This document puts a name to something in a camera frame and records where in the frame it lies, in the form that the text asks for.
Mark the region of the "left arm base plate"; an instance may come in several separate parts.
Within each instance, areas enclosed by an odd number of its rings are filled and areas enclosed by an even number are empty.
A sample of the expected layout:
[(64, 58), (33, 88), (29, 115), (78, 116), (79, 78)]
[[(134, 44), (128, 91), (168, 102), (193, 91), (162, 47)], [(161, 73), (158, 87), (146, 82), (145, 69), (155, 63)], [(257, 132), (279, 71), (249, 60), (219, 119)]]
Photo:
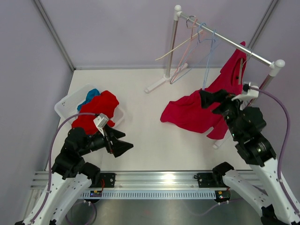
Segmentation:
[(116, 174), (112, 172), (102, 172), (92, 178), (90, 188), (114, 188)]

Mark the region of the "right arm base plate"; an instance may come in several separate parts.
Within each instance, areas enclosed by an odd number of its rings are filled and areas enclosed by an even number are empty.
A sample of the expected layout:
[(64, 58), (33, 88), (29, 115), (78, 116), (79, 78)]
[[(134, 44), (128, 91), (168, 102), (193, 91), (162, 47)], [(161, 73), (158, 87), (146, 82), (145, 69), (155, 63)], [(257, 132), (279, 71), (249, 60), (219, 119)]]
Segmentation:
[(222, 177), (215, 175), (213, 172), (199, 172), (193, 178), (197, 180), (200, 188), (228, 188)]

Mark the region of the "blue t shirt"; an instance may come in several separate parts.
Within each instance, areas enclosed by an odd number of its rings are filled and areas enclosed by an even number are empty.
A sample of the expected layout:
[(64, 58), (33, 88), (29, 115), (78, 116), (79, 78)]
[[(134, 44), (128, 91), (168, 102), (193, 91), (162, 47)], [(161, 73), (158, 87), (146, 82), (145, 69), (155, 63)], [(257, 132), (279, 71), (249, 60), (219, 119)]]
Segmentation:
[(98, 89), (92, 89), (92, 90), (90, 90), (90, 91), (87, 93), (85, 100), (84, 100), (81, 104), (79, 104), (79, 105), (77, 106), (77, 111), (80, 111), (81, 108), (82, 108), (82, 106), (86, 105), (86, 104), (89, 103), (95, 96), (99, 96), (99, 95), (100, 95), (100, 92), (99, 92)]

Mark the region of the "pink wire hanger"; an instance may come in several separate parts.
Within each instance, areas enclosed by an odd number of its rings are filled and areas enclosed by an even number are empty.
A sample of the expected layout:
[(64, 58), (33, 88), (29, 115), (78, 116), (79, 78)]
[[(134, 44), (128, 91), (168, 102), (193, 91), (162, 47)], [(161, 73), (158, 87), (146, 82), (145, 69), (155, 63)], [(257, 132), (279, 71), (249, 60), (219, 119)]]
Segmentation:
[[(193, 22), (192, 26), (193, 26), (193, 25), (196, 26), (196, 28), (194, 28), (194, 32), (193, 32), (193, 33), (196, 34), (198, 31), (203, 30), (203, 29), (201, 28), (201, 26), (196, 25), (196, 22), (198, 22), (198, 19), (197, 19), (196, 17), (194, 17), (194, 16), (189, 16), (189, 17), (188, 17), (188, 19), (187, 19), (187, 21), (186, 21), (186, 25), (188, 24), (188, 22), (189, 22), (192, 18), (194, 18), (194, 22)], [(182, 57), (181, 57), (181, 59), (180, 59), (180, 62), (179, 62), (179, 64), (178, 64), (178, 66), (177, 66), (175, 72), (173, 73), (171, 79), (170, 79), (170, 84), (173, 84), (173, 83), (175, 82), (175, 79), (177, 78), (177, 76), (178, 76), (178, 75), (182, 72), (182, 70), (184, 69), (184, 65), (187, 63), (187, 60), (188, 60), (190, 54), (191, 54), (191, 53), (194, 51), (194, 49), (201, 43), (201, 41), (202, 41), (202, 39), (203, 39), (203, 38), (202, 38), (202, 34), (203, 34), (203, 31), (202, 31), (201, 33), (199, 33), (199, 34), (195, 37), (195, 39), (194, 39), (192, 42), (188, 42), (188, 45), (187, 45), (187, 47), (186, 47), (186, 49), (185, 49), (185, 51), (184, 51), (184, 53), (183, 53), (183, 55), (182, 55)]]

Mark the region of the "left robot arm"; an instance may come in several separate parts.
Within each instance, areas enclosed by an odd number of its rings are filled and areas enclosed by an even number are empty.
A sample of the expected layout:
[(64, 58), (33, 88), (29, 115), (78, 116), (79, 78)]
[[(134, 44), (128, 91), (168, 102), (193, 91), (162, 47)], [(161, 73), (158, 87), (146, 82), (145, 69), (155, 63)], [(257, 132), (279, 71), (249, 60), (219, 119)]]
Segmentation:
[(38, 202), (17, 224), (60, 225), (86, 189), (103, 184), (100, 168), (85, 162), (83, 156), (105, 148), (117, 158), (133, 148), (133, 144), (121, 140), (123, 137), (125, 133), (109, 126), (105, 126), (104, 133), (94, 135), (87, 135), (81, 127), (69, 130)]

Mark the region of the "red t shirt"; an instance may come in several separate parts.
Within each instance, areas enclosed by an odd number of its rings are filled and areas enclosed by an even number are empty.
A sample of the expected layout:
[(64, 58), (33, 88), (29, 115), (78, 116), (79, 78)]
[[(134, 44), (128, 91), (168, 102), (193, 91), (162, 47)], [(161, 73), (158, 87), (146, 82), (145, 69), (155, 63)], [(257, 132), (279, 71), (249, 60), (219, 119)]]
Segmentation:
[[(83, 105), (80, 113), (103, 113), (109, 118), (107, 124), (110, 127), (114, 127), (115, 123), (111, 120), (111, 118), (114, 116), (115, 108), (118, 105), (119, 101), (116, 96), (108, 90), (105, 90), (100, 95), (95, 96), (89, 103)], [(79, 115), (71, 126), (72, 128), (83, 128), (87, 135), (93, 135), (98, 131), (93, 122), (95, 118), (95, 115)]]

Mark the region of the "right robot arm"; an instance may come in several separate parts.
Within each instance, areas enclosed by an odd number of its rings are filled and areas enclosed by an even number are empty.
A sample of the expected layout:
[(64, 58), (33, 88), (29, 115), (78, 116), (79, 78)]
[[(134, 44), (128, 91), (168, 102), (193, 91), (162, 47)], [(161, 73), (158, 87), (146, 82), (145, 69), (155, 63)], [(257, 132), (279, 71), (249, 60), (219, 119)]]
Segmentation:
[(298, 225), (300, 223), (300, 202), (295, 198), (281, 172), (280, 161), (271, 143), (262, 135), (266, 126), (258, 107), (241, 104), (247, 98), (256, 98), (260, 89), (246, 86), (247, 93), (235, 95), (225, 90), (211, 93), (200, 90), (201, 106), (212, 110), (225, 120), (229, 132), (236, 142), (239, 156), (257, 175), (264, 192), (243, 179), (227, 162), (212, 170), (212, 181), (217, 186), (235, 190), (260, 216), (264, 225)]

